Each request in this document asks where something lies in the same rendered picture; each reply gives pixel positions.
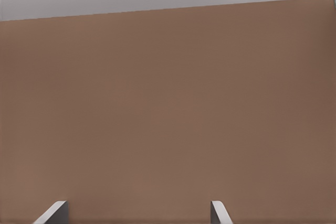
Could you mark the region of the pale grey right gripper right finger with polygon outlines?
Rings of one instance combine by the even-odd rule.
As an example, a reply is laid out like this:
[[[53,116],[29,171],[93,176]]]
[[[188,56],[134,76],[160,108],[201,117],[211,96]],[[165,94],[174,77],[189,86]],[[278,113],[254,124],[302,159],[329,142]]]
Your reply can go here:
[[[234,224],[224,204],[219,200],[211,201],[210,223],[211,224]]]

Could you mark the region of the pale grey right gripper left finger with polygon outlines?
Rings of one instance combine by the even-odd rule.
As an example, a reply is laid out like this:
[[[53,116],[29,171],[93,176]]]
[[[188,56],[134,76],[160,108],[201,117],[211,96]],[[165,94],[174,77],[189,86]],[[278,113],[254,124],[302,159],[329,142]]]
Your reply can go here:
[[[53,203],[33,224],[69,224],[68,201]]]

